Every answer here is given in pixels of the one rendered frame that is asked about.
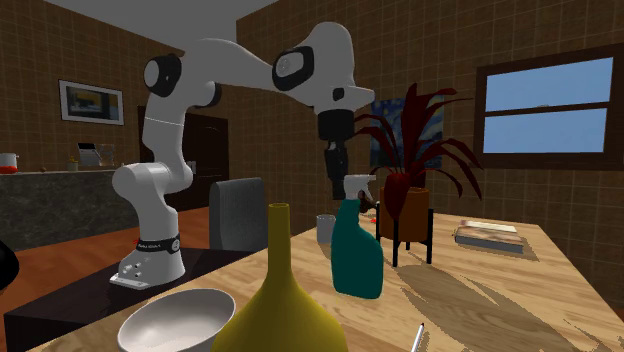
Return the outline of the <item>white bowl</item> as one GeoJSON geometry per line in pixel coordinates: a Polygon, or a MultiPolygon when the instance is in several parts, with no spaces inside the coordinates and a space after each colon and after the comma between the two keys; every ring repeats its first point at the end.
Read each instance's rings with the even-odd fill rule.
{"type": "Polygon", "coordinates": [[[120,352],[210,352],[219,331],[236,311],[234,298],[219,289],[196,288],[156,299],[120,327],[120,352]]]}

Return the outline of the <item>dark wooden door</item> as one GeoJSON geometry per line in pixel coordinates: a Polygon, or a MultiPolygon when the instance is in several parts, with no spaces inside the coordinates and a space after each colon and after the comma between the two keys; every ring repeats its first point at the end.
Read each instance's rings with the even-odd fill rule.
{"type": "Polygon", "coordinates": [[[229,179],[228,120],[186,113],[182,151],[193,183],[165,200],[177,211],[208,207],[211,185],[229,179]]]}

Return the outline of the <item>yellow long-necked vase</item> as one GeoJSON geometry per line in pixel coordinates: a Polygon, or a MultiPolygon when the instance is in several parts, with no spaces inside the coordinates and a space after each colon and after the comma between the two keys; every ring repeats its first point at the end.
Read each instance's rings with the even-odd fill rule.
{"type": "Polygon", "coordinates": [[[210,352],[348,352],[343,328],[303,290],[291,267],[290,207],[268,206],[268,271],[210,352]]]}

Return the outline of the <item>grey chair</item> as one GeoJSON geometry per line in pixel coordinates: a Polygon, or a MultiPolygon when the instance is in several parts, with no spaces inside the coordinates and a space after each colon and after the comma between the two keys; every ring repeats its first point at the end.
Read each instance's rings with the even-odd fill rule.
{"type": "Polygon", "coordinates": [[[257,252],[267,247],[267,204],[261,178],[214,183],[209,216],[211,249],[257,252]]]}

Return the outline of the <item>dark stone kitchen counter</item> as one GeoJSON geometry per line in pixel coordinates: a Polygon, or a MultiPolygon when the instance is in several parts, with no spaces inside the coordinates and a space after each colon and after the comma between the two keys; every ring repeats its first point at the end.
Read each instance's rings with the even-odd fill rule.
{"type": "Polygon", "coordinates": [[[0,240],[12,250],[139,225],[113,189],[112,170],[0,175],[0,240]]]}

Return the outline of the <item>grey cup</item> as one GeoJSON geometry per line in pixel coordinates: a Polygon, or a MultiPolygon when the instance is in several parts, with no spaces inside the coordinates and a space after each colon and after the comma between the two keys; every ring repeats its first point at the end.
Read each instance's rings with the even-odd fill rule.
{"type": "Polygon", "coordinates": [[[316,217],[318,243],[330,243],[336,218],[331,214],[320,214],[316,217]]]}

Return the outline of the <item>stack of books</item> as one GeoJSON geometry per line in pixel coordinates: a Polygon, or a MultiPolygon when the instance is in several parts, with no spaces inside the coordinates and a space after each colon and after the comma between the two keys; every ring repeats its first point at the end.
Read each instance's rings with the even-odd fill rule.
{"type": "Polygon", "coordinates": [[[453,235],[458,244],[523,253],[523,239],[511,225],[461,220],[453,235]]]}

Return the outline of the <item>red potted plant on stand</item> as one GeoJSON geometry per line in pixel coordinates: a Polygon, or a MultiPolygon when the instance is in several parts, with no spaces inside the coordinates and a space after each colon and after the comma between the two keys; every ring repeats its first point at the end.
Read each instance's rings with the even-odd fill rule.
{"type": "Polygon", "coordinates": [[[357,131],[376,140],[391,165],[389,175],[380,191],[382,218],[377,221],[379,230],[390,229],[388,236],[393,241],[392,264],[398,264],[398,249],[401,243],[418,242],[427,247],[426,261],[432,261],[433,211],[429,208],[429,191],[424,187],[426,174],[430,169],[426,162],[437,156],[446,155],[456,162],[470,182],[473,190],[481,196],[479,183],[471,170],[480,167],[476,155],[463,142],[454,139],[434,141],[423,139],[422,132],[433,115],[447,103],[432,103],[433,93],[420,94],[416,84],[407,91],[401,110],[401,133],[403,149],[399,150],[390,124],[385,118],[362,114],[356,121],[371,119],[377,126],[366,126],[357,131]]]}

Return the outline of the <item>white countertop appliance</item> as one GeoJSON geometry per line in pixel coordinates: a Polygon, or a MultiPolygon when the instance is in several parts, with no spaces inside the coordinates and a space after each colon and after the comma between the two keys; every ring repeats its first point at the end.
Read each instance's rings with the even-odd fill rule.
{"type": "Polygon", "coordinates": [[[113,166],[115,147],[113,144],[79,142],[77,144],[82,166],[113,166]]]}

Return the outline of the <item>dark robot stand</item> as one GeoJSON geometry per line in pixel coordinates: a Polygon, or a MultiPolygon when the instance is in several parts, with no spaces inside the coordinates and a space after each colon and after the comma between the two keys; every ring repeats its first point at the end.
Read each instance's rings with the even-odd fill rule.
{"type": "Polygon", "coordinates": [[[183,248],[185,274],[167,284],[134,290],[111,284],[113,264],[4,314],[7,352],[26,352],[45,342],[196,279],[249,254],[183,248]]]}

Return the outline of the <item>framed wall picture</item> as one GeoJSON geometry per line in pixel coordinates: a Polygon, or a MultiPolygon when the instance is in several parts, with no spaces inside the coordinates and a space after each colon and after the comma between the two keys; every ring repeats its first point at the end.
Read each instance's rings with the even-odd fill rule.
{"type": "Polygon", "coordinates": [[[61,119],[124,125],[123,94],[119,90],[59,81],[61,119]]]}

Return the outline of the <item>framed window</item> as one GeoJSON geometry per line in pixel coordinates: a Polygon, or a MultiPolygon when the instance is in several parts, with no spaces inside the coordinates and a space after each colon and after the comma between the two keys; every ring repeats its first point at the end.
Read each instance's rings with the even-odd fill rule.
{"type": "Polygon", "coordinates": [[[478,68],[473,151],[486,168],[624,171],[624,43],[478,68]]]}

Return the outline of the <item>black round object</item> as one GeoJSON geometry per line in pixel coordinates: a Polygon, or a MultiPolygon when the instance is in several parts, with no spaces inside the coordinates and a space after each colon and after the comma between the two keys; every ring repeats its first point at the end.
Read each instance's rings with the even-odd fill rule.
{"type": "Polygon", "coordinates": [[[0,240],[0,295],[19,273],[19,260],[15,253],[0,240]]]}

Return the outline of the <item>teal spray bottle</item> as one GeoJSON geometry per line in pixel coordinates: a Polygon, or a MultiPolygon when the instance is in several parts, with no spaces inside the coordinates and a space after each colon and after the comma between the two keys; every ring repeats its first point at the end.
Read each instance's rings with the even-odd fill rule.
{"type": "Polygon", "coordinates": [[[384,256],[380,243],[359,224],[363,191],[371,193],[368,183],[375,175],[356,174],[344,177],[342,200],[331,239],[331,270],[334,289],[342,294],[377,299],[383,288],[384,256]]]}

